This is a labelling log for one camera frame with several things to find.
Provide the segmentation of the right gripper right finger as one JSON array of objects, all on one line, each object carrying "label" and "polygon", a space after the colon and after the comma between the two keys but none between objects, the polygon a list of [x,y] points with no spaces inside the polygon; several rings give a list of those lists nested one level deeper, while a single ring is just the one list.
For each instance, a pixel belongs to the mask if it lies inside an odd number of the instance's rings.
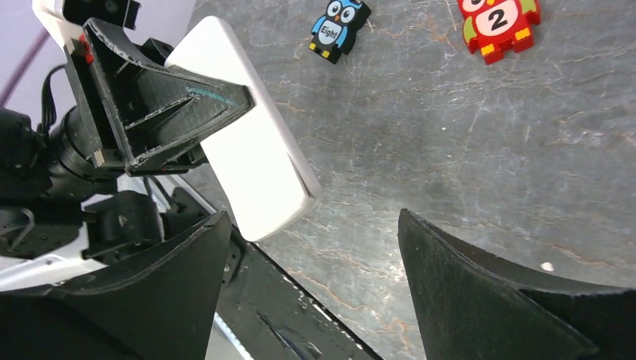
[{"label": "right gripper right finger", "polygon": [[402,209],[398,242],[428,359],[633,359],[635,290],[559,277]]}]

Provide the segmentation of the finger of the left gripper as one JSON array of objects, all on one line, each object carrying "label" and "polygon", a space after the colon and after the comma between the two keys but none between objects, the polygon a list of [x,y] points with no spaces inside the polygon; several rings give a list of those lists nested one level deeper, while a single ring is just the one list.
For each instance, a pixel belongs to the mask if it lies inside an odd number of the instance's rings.
[{"label": "finger of the left gripper", "polygon": [[83,26],[88,66],[131,176],[180,173],[197,165],[189,152],[254,107],[248,88],[164,67],[123,28],[91,18]]}]

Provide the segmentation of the white remote control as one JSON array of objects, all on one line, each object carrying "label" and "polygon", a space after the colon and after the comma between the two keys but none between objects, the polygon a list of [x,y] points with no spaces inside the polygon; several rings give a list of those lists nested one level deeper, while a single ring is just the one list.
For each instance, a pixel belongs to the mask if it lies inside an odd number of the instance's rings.
[{"label": "white remote control", "polygon": [[255,103],[202,142],[244,239],[266,239],[314,207],[321,185],[227,22],[205,17],[166,65],[246,86]]}]

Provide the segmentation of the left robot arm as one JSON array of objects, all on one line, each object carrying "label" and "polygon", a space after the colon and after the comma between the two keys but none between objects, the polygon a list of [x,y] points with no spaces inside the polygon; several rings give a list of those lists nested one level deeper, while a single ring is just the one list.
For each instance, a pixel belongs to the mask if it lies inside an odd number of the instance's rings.
[{"label": "left robot arm", "polygon": [[86,228],[82,260],[118,263],[203,218],[150,190],[162,175],[205,163],[202,141],[254,107],[245,85],[167,67],[173,49],[133,43],[92,17],[62,65],[76,106],[56,116],[50,79],[41,123],[1,111],[1,255],[50,265]]}]

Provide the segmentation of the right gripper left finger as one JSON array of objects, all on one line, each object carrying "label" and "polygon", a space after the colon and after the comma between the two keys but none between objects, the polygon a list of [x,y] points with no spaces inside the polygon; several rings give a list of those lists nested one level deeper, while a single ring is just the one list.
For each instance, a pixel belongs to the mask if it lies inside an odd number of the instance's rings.
[{"label": "right gripper left finger", "polygon": [[3,359],[204,359],[232,224],[218,212],[135,256],[1,294]]}]

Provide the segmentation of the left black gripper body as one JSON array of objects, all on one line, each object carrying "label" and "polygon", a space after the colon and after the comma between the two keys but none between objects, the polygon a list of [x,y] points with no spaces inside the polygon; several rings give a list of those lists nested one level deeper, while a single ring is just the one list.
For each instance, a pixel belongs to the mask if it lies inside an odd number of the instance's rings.
[{"label": "left black gripper body", "polygon": [[82,41],[69,40],[64,54],[65,73],[76,106],[62,122],[61,163],[73,174],[123,174],[122,156],[86,60],[90,52]]}]

